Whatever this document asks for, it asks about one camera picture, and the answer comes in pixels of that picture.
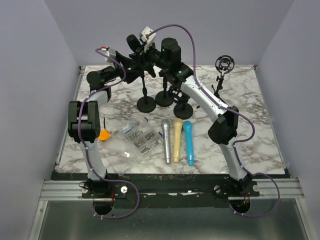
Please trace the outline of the black microphone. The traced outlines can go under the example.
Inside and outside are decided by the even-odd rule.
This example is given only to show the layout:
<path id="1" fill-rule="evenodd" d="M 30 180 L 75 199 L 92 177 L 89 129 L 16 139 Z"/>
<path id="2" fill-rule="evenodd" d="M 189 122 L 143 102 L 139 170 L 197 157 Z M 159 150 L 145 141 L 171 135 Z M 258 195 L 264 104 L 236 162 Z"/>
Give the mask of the black microphone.
<path id="1" fill-rule="evenodd" d="M 138 55 L 143 52 L 144 46 L 134 34 L 129 35 L 126 38 L 126 42 L 134 54 Z"/>

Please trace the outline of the orange plastic piece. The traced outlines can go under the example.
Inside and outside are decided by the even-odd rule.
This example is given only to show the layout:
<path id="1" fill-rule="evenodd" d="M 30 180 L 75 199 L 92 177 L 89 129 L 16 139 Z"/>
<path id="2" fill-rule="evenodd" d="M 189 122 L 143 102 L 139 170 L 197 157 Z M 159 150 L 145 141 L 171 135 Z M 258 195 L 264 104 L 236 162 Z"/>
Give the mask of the orange plastic piece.
<path id="1" fill-rule="evenodd" d="M 111 137 L 111 135 L 110 135 L 109 131 L 107 129 L 103 129 L 100 131 L 98 139 L 101 142 L 104 142 L 104 141 L 108 140 L 110 137 Z"/>

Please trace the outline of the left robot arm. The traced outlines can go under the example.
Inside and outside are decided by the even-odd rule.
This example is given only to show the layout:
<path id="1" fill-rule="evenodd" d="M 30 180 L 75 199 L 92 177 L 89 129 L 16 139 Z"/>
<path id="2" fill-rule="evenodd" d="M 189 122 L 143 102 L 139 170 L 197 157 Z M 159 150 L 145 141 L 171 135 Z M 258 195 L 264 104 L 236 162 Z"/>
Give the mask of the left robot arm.
<path id="1" fill-rule="evenodd" d="M 98 145 L 101 132 L 99 107 L 109 102 L 112 96 L 111 87 L 122 82 L 127 84 L 142 75 L 135 62 L 119 54 L 112 48 L 102 46 L 95 50 L 103 56 L 109 66 L 86 75 L 89 84 L 89 95 L 82 101 L 73 100 L 68 104 L 67 131 L 80 146 L 87 167 L 87 177 L 94 184 L 93 191 L 101 198 L 107 197 L 111 185 L 104 181 L 105 168 Z"/>

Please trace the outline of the silver microphone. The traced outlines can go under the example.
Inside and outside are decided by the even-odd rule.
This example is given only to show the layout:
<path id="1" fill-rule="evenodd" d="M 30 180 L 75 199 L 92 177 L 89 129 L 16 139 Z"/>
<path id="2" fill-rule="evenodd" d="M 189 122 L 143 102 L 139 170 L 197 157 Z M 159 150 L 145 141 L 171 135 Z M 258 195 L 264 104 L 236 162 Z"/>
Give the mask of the silver microphone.
<path id="1" fill-rule="evenodd" d="M 161 121 L 164 159 L 166 164 L 171 163 L 170 122 L 168 119 Z"/>

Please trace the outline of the black tripod shock-mount stand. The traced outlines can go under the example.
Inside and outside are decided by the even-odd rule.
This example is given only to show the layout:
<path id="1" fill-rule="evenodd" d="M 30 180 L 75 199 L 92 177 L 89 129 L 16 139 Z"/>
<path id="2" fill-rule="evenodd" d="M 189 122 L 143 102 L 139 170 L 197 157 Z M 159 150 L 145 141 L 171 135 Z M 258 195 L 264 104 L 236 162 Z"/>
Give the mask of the black tripod shock-mount stand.
<path id="1" fill-rule="evenodd" d="M 215 68 L 220 73 L 219 76 L 216 77 L 216 81 L 218 82 L 216 88 L 214 88 L 214 85 L 211 85 L 211 88 L 213 90 L 213 94 L 219 98 L 222 102 L 225 102 L 222 100 L 219 94 L 219 90 L 223 89 L 223 81 L 225 74 L 230 73 L 235 66 L 234 59 L 229 55 L 222 55 L 215 61 Z"/>

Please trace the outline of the clear plastic screw box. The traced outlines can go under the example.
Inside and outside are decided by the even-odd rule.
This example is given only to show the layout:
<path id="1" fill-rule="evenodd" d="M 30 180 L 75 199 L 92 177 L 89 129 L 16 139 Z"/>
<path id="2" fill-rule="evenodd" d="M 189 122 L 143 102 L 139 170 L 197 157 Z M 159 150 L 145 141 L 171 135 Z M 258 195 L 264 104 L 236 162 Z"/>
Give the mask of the clear plastic screw box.
<path id="1" fill-rule="evenodd" d="M 159 132 L 145 117 L 137 117 L 122 125 L 116 135 L 102 143 L 105 159 L 119 176 L 129 173 L 141 161 L 147 160 L 162 145 Z"/>

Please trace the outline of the black round-base stand with clip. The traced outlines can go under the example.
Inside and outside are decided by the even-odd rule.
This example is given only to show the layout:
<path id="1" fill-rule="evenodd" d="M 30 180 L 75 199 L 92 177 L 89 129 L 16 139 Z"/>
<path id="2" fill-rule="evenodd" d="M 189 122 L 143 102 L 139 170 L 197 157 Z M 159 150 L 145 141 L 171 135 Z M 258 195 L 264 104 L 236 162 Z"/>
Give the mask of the black round-base stand with clip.
<path id="1" fill-rule="evenodd" d="M 162 78 L 162 87 L 163 90 L 158 92 L 155 96 L 155 102 L 160 107 L 169 107 L 173 104 L 173 100 L 169 97 L 167 88 L 168 88 L 168 80 L 164 74 L 164 72 L 160 71 L 159 76 Z"/>

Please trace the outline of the blue microphone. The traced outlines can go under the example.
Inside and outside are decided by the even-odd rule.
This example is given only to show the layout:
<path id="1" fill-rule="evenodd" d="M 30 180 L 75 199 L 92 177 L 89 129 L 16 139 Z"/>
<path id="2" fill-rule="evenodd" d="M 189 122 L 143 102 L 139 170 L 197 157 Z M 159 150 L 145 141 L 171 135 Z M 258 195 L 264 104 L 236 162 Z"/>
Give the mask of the blue microphone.
<path id="1" fill-rule="evenodd" d="M 193 149 L 193 125 L 189 120 L 183 122 L 183 131 L 185 134 L 186 154 L 189 166 L 194 166 L 194 149 Z"/>

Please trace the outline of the black round-base mic stand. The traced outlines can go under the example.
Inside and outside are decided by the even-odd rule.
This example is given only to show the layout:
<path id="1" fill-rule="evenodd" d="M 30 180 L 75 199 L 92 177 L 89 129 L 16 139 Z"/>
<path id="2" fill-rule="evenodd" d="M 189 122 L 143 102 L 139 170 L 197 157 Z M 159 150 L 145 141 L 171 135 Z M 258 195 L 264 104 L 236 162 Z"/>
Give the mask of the black round-base mic stand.
<path id="1" fill-rule="evenodd" d="M 144 63 L 144 59 L 142 56 L 137 57 L 139 59 L 139 67 L 140 70 L 140 77 L 142 81 L 142 94 L 143 96 L 137 101 L 137 109 L 142 113 L 151 113 L 156 108 L 156 101 L 151 96 L 148 96 L 147 87 L 145 84 L 145 73 L 146 66 Z"/>

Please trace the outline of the cream microphone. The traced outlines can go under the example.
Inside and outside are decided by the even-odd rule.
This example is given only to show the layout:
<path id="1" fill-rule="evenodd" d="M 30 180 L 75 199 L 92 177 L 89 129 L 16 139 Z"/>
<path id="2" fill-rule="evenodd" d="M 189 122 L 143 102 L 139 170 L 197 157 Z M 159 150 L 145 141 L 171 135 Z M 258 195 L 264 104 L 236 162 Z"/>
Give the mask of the cream microphone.
<path id="1" fill-rule="evenodd" d="M 183 127 L 182 119 L 180 118 L 175 119 L 173 127 L 174 127 L 173 162 L 178 163 L 180 161 L 181 132 Z"/>

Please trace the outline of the black shock-mount mic stand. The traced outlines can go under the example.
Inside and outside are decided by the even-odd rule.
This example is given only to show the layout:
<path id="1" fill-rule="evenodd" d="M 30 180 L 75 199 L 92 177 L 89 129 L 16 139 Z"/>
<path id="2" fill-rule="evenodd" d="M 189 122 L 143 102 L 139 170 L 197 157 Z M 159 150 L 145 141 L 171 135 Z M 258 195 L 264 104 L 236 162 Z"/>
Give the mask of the black shock-mount mic stand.
<path id="1" fill-rule="evenodd" d="M 170 86 L 168 90 L 169 98 L 176 103 L 173 113 L 182 120 L 190 119 L 194 113 L 192 106 L 188 103 L 190 97 L 175 86 Z"/>

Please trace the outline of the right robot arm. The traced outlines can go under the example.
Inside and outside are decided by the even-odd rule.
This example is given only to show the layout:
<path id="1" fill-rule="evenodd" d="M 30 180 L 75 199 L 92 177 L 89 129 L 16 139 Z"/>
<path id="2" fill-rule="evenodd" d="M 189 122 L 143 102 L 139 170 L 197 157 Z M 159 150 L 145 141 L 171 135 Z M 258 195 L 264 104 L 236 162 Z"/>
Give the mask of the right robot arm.
<path id="1" fill-rule="evenodd" d="M 239 110 L 230 107 L 220 98 L 211 93 L 196 78 L 195 70 L 181 60 L 181 47 L 176 39 L 168 37 L 162 40 L 161 49 L 157 50 L 154 43 L 140 42 L 133 34 L 126 38 L 132 50 L 130 58 L 143 70 L 154 73 L 154 67 L 162 70 L 170 84 L 193 99 L 213 122 L 208 130 L 210 139 L 219 145 L 228 166 L 230 191 L 241 196 L 248 190 L 252 176 L 244 169 L 240 161 L 235 142 Z"/>

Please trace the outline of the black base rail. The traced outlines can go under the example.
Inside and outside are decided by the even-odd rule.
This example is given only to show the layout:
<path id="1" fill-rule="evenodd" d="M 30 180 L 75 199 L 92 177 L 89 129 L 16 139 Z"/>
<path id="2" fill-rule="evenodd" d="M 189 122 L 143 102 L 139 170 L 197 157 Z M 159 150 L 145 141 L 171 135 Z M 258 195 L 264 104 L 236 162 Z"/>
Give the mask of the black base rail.
<path id="1" fill-rule="evenodd" d="M 75 190 L 77 200 L 92 201 L 98 208 L 227 208 L 231 199 L 250 200 L 260 195 L 256 181 L 238 184 L 227 174 L 109 173 L 107 180 L 89 180 L 85 173 L 57 173 L 54 183 Z"/>

